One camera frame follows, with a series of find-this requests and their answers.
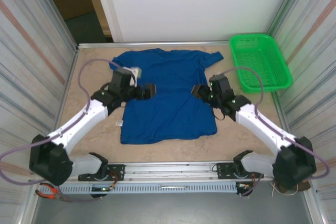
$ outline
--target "green basket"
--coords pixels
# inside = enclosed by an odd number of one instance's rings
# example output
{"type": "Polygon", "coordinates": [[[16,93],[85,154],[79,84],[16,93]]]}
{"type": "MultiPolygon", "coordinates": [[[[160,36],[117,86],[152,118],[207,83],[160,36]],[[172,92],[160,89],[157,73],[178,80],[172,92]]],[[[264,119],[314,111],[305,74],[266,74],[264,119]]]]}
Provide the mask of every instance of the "green basket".
{"type": "MultiPolygon", "coordinates": [[[[236,35],[229,41],[237,67],[255,70],[267,92],[284,89],[292,84],[292,76],[276,41],[266,34],[236,35]]],[[[260,92],[260,84],[248,70],[238,70],[241,88],[246,93],[260,92]]]]}

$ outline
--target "corrugated metal wall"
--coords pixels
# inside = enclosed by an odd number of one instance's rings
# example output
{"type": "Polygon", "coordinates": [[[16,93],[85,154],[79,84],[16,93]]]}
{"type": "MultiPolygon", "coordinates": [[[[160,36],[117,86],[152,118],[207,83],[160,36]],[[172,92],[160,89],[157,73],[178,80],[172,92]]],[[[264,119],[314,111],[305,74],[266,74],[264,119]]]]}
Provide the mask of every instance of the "corrugated metal wall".
{"type": "MultiPolygon", "coordinates": [[[[49,0],[0,0],[0,153],[27,145],[55,124],[76,53],[49,0]]],[[[29,150],[1,168],[17,180],[29,175],[29,150]]],[[[26,187],[0,179],[0,223],[18,217],[26,187]]]]}
{"type": "Polygon", "coordinates": [[[279,92],[289,126],[331,166],[328,177],[315,180],[329,223],[336,223],[335,7],[336,0],[295,0],[273,35],[294,80],[279,92]]]}

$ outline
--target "blue t-shirt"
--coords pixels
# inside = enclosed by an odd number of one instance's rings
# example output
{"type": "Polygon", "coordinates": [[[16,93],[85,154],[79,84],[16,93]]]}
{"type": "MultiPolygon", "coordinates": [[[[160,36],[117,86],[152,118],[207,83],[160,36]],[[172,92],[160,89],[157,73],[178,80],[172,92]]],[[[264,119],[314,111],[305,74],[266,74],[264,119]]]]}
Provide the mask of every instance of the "blue t-shirt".
{"type": "Polygon", "coordinates": [[[212,108],[191,94],[207,84],[204,70],[223,59],[221,53],[149,49],[128,51],[113,59],[122,67],[142,70],[138,85],[156,85],[149,100],[131,100],[125,107],[122,144],[152,144],[164,139],[196,139],[213,135],[217,127],[212,108]]]}

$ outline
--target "t-shirt sleeve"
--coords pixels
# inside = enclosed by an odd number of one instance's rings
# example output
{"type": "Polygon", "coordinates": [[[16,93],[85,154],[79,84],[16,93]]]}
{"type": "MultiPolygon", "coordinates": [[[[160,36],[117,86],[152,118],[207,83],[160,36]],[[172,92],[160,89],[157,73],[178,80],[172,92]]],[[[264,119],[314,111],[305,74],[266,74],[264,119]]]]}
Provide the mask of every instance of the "t-shirt sleeve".
{"type": "Polygon", "coordinates": [[[202,51],[200,52],[202,53],[200,57],[200,64],[203,68],[210,67],[212,64],[224,59],[220,52],[215,52],[213,54],[208,54],[207,52],[202,51]]]}
{"type": "MultiPolygon", "coordinates": [[[[118,64],[120,67],[132,67],[132,54],[131,52],[124,52],[123,54],[115,57],[112,62],[118,64]]],[[[110,68],[116,70],[116,65],[109,63],[110,68]]]]}

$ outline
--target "table surface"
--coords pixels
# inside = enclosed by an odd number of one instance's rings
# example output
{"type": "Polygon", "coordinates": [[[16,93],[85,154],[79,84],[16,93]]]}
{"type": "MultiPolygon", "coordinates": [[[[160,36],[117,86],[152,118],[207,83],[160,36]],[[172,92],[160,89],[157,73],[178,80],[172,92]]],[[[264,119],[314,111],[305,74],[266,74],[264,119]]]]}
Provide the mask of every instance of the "table surface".
{"type": "MultiPolygon", "coordinates": [[[[139,48],[85,48],[79,50],[78,60],[72,76],[61,125],[73,117],[86,104],[86,96],[79,89],[77,78],[80,68],[90,59],[113,59],[125,51],[139,51],[151,47],[139,48]]],[[[224,59],[207,68],[207,79],[213,74],[234,67],[228,46],[188,46],[160,47],[163,50],[188,49],[205,52],[221,52],[224,59]]],[[[236,72],[227,74],[235,94],[244,94],[240,88],[236,72]]],[[[104,83],[109,82],[112,70],[106,62],[93,62],[83,71],[82,85],[93,94],[104,83]]],[[[260,94],[244,94],[252,103],[256,103],[260,94]]],[[[266,93],[259,110],[276,124],[280,125],[276,108],[270,93],[266,93]]],[[[149,145],[123,145],[120,143],[121,127],[116,121],[122,120],[123,108],[116,109],[107,119],[97,124],[86,134],[72,150],[72,155],[85,155],[96,152],[109,162],[192,162],[226,161],[244,150],[253,150],[261,154],[271,154],[267,146],[245,127],[233,122],[229,117],[216,120],[218,132],[212,136],[201,136],[195,140],[164,140],[149,145]]],[[[215,114],[222,118],[219,110],[215,114]]]]}

